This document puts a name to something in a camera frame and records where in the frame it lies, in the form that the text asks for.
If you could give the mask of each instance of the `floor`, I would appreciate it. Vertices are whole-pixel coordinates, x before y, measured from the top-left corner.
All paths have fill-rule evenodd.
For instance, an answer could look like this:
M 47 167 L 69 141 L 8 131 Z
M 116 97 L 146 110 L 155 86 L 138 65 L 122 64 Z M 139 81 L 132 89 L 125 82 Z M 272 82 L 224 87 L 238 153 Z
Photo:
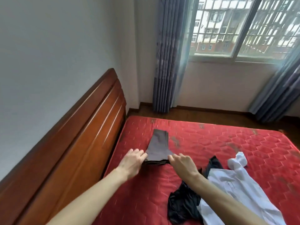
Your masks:
M 300 126 L 298 118 L 283 118 L 272 124 L 261 124 L 245 114 L 225 114 L 214 112 L 193 111 L 184 109 L 170 109 L 167 114 L 157 114 L 152 107 L 141 105 L 138 112 L 130 110 L 128 116 L 138 115 L 152 118 L 162 118 L 177 121 L 210 123 L 217 125 L 241 126 L 254 129 L 268 129 L 283 132 L 297 148 L 300 148 Z

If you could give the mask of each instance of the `headboard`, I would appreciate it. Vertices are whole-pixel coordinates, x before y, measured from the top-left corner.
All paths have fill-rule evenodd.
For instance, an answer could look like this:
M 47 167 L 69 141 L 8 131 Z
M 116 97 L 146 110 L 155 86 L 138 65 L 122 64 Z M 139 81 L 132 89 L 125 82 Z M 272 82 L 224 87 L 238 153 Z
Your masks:
M 2 225 L 43 225 L 95 184 L 126 118 L 114 69 L 78 100 L 0 182 Z

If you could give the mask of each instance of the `folded gray garment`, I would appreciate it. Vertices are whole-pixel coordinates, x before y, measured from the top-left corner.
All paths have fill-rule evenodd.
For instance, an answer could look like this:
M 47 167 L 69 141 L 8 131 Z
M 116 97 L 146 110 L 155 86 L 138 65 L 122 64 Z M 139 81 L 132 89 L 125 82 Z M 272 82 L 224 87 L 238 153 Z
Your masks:
M 152 138 L 146 150 L 148 154 L 145 164 L 166 164 L 170 163 L 168 155 L 173 155 L 169 150 L 169 134 L 167 131 L 154 129 Z

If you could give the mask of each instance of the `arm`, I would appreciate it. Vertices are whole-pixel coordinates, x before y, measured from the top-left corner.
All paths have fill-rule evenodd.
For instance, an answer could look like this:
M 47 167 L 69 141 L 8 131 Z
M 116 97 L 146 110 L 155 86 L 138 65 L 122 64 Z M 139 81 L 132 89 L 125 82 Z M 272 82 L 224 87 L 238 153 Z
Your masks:
M 138 174 L 146 157 L 143 150 L 130 149 L 117 168 L 68 204 L 47 225 L 92 224 L 120 185 Z
M 230 195 L 210 183 L 197 171 L 189 156 L 182 154 L 169 156 L 174 170 L 183 181 L 212 208 L 225 224 L 267 225 L 255 213 Z

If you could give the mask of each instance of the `wooden headboard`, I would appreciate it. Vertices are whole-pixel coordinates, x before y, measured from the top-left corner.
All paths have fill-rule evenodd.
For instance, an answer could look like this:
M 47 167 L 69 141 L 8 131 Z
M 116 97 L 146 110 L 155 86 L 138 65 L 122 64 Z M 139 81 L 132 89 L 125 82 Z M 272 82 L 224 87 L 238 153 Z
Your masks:
M 0 183 L 2 225 L 43 225 L 105 171 L 125 118 L 114 69 L 58 121 Z

